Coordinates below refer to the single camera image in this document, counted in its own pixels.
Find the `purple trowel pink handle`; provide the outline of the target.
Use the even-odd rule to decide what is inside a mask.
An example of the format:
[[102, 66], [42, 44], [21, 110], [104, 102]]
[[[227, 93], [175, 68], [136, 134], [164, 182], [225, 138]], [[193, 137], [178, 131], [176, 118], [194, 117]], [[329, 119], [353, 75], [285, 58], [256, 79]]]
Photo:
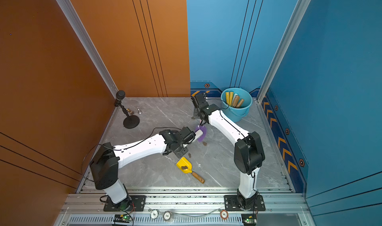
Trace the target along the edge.
[[207, 128], [205, 125], [198, 125], [195, 130], [196, 140], [202, 142], [207, 135]]

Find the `yellow scoop wooden handle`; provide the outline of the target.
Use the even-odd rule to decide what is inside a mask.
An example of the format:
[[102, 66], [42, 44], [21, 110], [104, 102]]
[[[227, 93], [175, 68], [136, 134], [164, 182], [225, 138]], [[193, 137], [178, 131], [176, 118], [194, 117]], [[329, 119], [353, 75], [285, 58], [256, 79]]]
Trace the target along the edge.
[[177, 162], [177, 167], [185, 174], [191, 174], [194, 176], [199, 182], [202, 184], [205, 183], [205, 180], [196, 172], [193, 171], [192, 169], [192, 164], [185, 158], [182, 157], [178, 162]]

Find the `green leaf trowel yellow handle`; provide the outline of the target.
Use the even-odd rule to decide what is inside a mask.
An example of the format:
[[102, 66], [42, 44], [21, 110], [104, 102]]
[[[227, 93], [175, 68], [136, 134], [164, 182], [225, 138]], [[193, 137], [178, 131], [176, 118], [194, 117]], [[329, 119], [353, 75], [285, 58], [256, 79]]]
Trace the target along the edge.
[[229, 106], [232, 106], [233, 96], [234, 96], [234, 92], [230, 91], [228, 93], [228, 97], [229, 97], [228, 98], [228, 104], [229, 104]]

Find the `light green trowel wooden handle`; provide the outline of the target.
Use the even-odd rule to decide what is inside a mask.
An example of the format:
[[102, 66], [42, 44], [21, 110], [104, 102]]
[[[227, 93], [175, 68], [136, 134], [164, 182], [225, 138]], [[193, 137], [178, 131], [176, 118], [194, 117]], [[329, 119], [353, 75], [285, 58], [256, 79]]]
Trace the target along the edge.
[[244, 99], [240, 99], [240, 101], [236, 105], [236, 108], [241, 108], [241, 106], [243, 105], [244, 101], [245, 101]]

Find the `scrub brush blue white handle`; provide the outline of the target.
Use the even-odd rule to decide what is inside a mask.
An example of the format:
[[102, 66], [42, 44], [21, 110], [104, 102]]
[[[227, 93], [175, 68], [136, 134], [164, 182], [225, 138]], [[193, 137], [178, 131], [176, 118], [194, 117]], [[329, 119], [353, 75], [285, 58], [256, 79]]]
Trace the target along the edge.
[[207, 134], [207, 130], [204, 129], [204, 128], [199, 128], [196, 132], [195, 132], [195, 140], [198, 140], [198, 141], [203, 141], [203, 139], [205, 138], [206, 134]]

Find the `green pointed shovel wooden handle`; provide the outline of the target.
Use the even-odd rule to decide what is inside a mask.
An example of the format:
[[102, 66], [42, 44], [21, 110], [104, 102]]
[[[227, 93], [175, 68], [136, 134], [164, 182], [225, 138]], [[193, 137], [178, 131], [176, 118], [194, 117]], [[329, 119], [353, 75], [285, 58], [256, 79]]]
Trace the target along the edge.
[[235, 96], [234, 96], [234, 99], [233, 99], [233, 101], [232, 101], [232, 107], [235, 108], [235, 107], [237, 106], [239, 100], [240, 100], [239, 95], [235, 95]]

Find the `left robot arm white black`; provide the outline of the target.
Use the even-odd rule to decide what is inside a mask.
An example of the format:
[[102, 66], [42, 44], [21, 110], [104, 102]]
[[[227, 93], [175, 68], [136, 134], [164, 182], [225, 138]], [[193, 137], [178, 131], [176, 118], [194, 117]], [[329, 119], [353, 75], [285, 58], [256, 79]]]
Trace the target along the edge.
[[162, 129], [158, 134], [126, 145], [102, 144], [90, 161], [90, 170], [97, 190], [106, 194], [101, 200], [118, 211], [127, 210], [132, 204], [126, 187], [118, 178], [118, 171], [127, 164], [153, 154], [174, 153], [181, 158], [188, 152], [187, 145], [204, 135], [202, 129], [196, 131], [184, 127], [181, 130]]

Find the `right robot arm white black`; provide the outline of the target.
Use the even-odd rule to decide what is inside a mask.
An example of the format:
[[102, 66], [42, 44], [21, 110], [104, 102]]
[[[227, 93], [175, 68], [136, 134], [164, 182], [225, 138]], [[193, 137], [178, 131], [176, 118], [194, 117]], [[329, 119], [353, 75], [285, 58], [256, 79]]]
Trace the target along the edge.
[[215, 104], [209, 104], [205, 94], [191, 97], [201, 125], [218, 129], [234, 146], [234, 163], [240, 171], [237, 189], [238, 207], [244, 211], [265, 211], [265, 203], [257, 189], [260, 168], [265, 160], [262, 140], [257, 132], [249, 132], [229, 119]]

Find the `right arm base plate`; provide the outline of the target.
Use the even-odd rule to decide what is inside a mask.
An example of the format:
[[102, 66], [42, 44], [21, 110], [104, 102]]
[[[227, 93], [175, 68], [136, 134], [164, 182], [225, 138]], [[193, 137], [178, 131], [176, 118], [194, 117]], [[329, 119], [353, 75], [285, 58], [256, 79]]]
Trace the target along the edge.
[[266, 210], [265, 202], [262, 195], [254, 195], [249, 199], [243, 198], [241, 195], [225, 195], [224, 206], [226, 211], [251, 211], [263, 212]]

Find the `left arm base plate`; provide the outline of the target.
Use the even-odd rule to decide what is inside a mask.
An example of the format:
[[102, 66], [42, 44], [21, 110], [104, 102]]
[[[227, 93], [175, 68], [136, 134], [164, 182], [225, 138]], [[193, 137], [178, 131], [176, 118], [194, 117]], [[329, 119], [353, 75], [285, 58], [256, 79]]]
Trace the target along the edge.
[[122, 211], [143, 212], [145, 203], [146, 203], [146, 196], [144, 195], [128, 196], [126, 199], [115, 204], [111, 200], [110, 196], [104, 195], [100, 197], [100, 201], [104, 203], [104, 208], [103, 208], [104, 212], [122, 212]]

